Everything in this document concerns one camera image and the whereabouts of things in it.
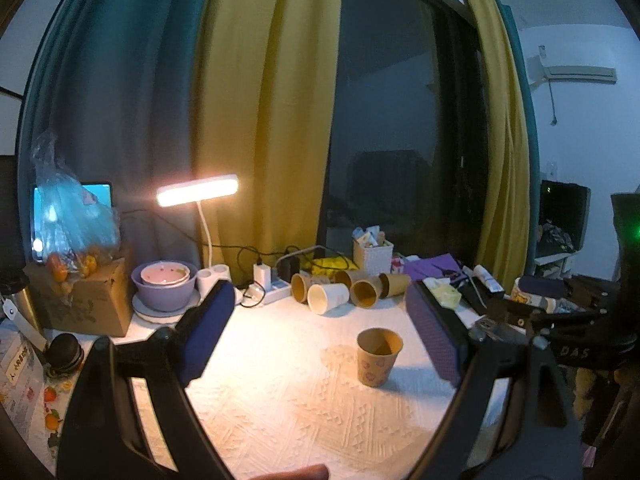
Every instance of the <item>window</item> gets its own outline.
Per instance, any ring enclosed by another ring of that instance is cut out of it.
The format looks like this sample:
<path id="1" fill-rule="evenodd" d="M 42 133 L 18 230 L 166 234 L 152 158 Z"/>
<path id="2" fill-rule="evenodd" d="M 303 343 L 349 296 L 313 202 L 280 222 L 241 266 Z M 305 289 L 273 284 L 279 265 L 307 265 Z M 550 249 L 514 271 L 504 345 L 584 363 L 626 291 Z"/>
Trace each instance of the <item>window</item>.
<path id="1" fill-rule="evenodd" d="M 319 233 L 329 247 L 350 254 L 353 229 L 378 224 L 402 254 L 475 256 L 486 119 L 469 29 L 429 0 L 342 0 Z"/>

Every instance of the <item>purple paper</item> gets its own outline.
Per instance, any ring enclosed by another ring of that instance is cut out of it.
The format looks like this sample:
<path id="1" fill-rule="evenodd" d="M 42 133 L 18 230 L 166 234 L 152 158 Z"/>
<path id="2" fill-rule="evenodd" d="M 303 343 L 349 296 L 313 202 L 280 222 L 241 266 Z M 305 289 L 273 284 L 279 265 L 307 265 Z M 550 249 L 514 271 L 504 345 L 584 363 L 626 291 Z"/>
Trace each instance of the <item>purple paper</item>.
<path id="1" fill-rule="evenodd" d="M 451 270 L 457 275 L 449 276 L 448 272 L 442 270 Z M 424 278 L 450 278 L 451 283 L 458 283 L 465 279 L 465 275 L 460 266 L 451 254 L 441 254 L 434 258 L 426 258 L 423 260 L 415 260 L 414 262 L 406 262 L 404 264 L 404 273 L 411 276 L 414 281 L 423 280 Z"/>

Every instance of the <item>black lid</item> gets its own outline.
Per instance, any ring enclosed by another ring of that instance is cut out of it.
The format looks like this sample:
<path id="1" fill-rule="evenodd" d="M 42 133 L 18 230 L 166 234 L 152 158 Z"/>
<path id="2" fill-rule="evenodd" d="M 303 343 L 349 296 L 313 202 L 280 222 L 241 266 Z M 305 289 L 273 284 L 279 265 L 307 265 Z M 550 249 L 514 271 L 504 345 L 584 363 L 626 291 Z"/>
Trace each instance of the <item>black lid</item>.
<path id="1" fill-rule="evenodd" d="M 82 347 L 73 334 L 60 334 L 47 348 L 45 358 L 55 370 L 66 370 L 78 360 Z"/>
<path id="2" fill-rule="evenodd" d="M 22 269 L 0 269 L 0 294 L 16 294 L 29 285 L 29 277 Z"/>

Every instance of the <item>white tablecloth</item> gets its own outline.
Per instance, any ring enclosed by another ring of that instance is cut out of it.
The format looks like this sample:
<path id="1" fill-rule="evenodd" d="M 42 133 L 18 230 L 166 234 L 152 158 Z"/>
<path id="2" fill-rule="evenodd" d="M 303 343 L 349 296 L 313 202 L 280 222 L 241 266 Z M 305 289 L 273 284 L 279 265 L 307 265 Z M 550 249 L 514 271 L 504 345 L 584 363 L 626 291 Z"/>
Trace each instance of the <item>white tablecloth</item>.
<path id="1" fill-rule="evenodd" d="M 469 326 L 478 318 L 460 307 Z M 361 330 L 395 330 L 404 340 L 388 382 L 368 388 L 356 378 Z M 155 325 L 134 316 L 125 342 Z M 88 349 L 92 338 L 82 336 Z M 156 460 L 174 467 L 145 382 L 136 400 Z M 506 381 L 498 381 L 485 417 L 499 416 Z M 403 478 L 429 443 L 453 396 L 424 349 L 400 298 L 364 310 L 343 305 L 316 316 L 292 298 L 254 309 L 237 307 L 203 377 L 188 396 L 212 443 L 239 480 L 311 463 L 332 479 Z M 30 442 L 32 449 L 42 443 Z"/>

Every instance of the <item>finger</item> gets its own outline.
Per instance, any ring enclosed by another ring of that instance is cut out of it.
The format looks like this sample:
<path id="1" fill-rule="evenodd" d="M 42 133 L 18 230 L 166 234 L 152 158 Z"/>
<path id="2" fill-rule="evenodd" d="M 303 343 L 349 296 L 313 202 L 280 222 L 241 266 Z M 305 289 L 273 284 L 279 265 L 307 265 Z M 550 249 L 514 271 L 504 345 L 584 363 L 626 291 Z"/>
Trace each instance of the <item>finger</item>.
<path id="1" fill-rule="evenodd" d="M 295 471 L 284 473 L 273 473 L 270 475 L 259 476 L 252 480 L 328 480 L 329 470 L 324 464 L 316 464 Z"/>

